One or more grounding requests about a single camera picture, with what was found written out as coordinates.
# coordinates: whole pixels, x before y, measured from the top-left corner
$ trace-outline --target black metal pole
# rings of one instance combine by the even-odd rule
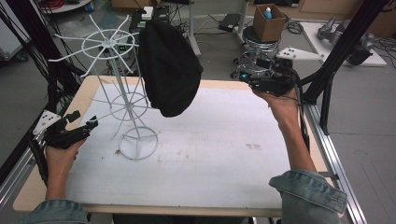
[[[341,38],[335,44],[324,64],[316,73],[302,80],[304,84],[312,81],[304,93],[304,100],[308,104],[315,104],[320,94],[324,91],[320,112],[320,127],[326,134],[329,134],[327,130],[327,121],[329,117],[332,80],[337,70],[350,53],[353,52],[353,49],[359,43],[361,37],[387,2],[387,0],[363,1],[361,7],[341,35]]]

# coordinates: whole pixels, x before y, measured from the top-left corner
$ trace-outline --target blue object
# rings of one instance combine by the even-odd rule
[[[265,9],[264,13],[262,13],[262,15],[265,17],[265,19],[267,20],[271,20],[272,19],[272,12],[271,12],[271,8],[267,8]]]
[[[95,6],[93,5],[93,2],[88,3],[87,5],[85,5],[85,10],[87,12],[93,12],[95,9]]]

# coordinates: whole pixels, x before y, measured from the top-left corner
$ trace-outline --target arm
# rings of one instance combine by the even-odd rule
[[[340,223],[337,213],[345,211],[347,196],[317,172],[300,130],[296,91],[280,97],[253,92],[271,107],[288,151],[291,171],[269,183],[282,195],[282,223]]]
[[[18,223],[86,223],[87,214],[81,204],[66,200],[66,182],[78,154],[81,140],[68,149],[46,147],[49,169],[46,201]]]
[[[317,169],[300,131],[295,89],[280,97],[262,91],[253,92],[264,99],[271,107],[285,139],[291,170],[304,169],[316,172]]]

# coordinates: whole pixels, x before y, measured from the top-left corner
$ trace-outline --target cardboard box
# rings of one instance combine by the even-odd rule
[[[262,13],[267,8],[271,8],[273,18],[265,19]],[[262,42],[278,41],[282,36],[283,26],[286,17],[274,4],[257,5],[253,18],[253,29]]]
[[[353,15],[362,0],[304,0],[301,1],[302,12]]]
[[[367,32],[376,37],[392,37],[396,34],[396,1],[384,6]]]
[[[111,0],[111,6],[117,8],[151,7],[151,0]]]

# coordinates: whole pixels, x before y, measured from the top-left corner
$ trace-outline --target aluminum rail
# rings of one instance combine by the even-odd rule
[[[358,203],[358,199],[353,192],[353,189],[347,179],[347,174],[344,167],[338,157],[337,151],[335,150],[332,139],[329,135],[323,132],[320,127],[320,112],[316,105],[306,105],[305,114],[310,124],[312,133],[314,134],[322,157],[325,160],[327,168],[331,173],[332,182],[336,187],[342,190],[347,195],[347,206],[346,210],[350,215],[351,221],[354,224],[366,224],[366,218],[361,210],[361,206]]]
[[[35,159],[30,148],[26,148],[17,164],[7,176],[7,179],[0,186],[0,211],[6,206],[9,198],[17,188],[24,183],[25,177],[29,175],[35,167]]]

